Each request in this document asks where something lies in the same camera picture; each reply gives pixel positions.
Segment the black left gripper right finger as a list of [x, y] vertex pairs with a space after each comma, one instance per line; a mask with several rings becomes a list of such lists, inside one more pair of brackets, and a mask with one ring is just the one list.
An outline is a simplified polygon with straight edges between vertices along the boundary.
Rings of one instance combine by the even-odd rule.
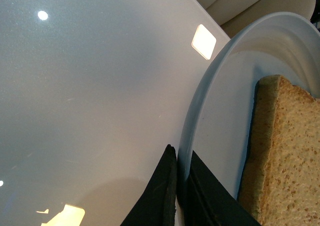
[[195, 151], [179, 201], [186, 226], [259, 226], [224, 188]]

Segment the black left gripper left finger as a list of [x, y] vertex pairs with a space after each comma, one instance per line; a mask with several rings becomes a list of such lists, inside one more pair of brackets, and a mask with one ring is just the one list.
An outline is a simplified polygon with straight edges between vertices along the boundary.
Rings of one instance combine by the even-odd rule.
[[144, 192], [122, 226], [173, 226], [176, 214], [177, 157], [167, 145]]

